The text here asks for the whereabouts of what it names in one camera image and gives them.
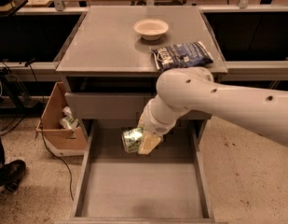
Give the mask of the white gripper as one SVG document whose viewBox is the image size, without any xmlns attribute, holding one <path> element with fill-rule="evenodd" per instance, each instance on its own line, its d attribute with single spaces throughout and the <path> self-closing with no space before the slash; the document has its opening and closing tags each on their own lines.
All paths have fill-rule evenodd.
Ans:
<svg viewBox="0 0 288 224">
<path fill-rule="evenodd" d="M 141 155 L 150 154 L 162 142 L 162 136 L 167 134 L 175 123 L 175 120 L 168 123 L 158 121 L 152 114 L 151 106 L 147 105 L 137 124 L 138 128 L 144 129 L 138 153 Z"/>
</svg>

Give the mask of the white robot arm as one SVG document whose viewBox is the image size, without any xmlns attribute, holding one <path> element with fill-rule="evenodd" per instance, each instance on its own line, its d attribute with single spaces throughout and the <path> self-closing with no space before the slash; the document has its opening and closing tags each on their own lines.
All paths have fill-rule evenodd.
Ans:
<svg viewBox="0 0 288 224">
<path fill-rule="evenodd" d="M 150 153 L 190 111 L 214 115 L 288 147 L 288 91 L 223 85 L 203 67 L 163 72 L 157 95 L 144 108 L 140 154 Z"/>
</svg>

